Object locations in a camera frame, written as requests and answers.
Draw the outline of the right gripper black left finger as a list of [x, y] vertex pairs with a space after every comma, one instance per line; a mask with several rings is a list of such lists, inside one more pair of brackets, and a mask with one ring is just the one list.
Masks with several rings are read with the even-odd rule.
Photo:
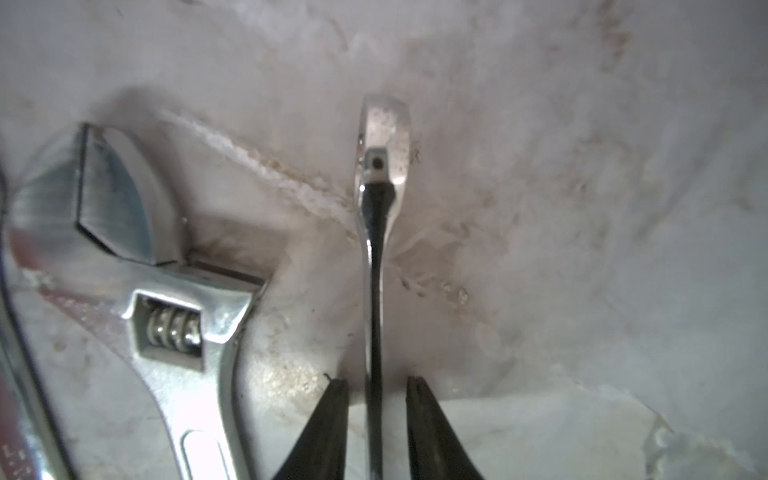
[[348, 382], [331, 380], [274, 479], [345, 477], [349, 402]]

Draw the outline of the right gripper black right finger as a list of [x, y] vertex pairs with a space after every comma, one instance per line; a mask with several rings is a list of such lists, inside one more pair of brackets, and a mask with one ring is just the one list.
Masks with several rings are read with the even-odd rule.
[[406, 410], [412, 479], [483, 478], [423, 377], [408, 377]]

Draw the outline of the large silver combination wrench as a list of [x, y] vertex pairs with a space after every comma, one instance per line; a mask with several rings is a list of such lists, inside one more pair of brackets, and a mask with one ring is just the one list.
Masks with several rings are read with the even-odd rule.
[[1, 477], [73, 479], [11, 305], [1, 247]]

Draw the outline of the long silver combination wrench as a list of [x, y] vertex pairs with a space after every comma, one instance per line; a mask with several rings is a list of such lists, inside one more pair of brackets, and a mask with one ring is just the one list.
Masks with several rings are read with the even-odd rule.
[[355, 205], [363, 253], [367, 477], [384, 477], [383, 258], [411, 163], [408, 106], [389, 95], [364, 97], [355, 162]]

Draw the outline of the silver adjustable wrench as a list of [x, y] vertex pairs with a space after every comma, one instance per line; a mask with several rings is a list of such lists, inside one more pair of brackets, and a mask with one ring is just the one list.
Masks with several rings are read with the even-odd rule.
[[265, 283], [189, 255], [162, 175], [113, 127], [79, 123], [32, 158], [5, 237], [37, 292], [153, 397], [184, 479], [246, 479], [233, 412], [238, 338]]

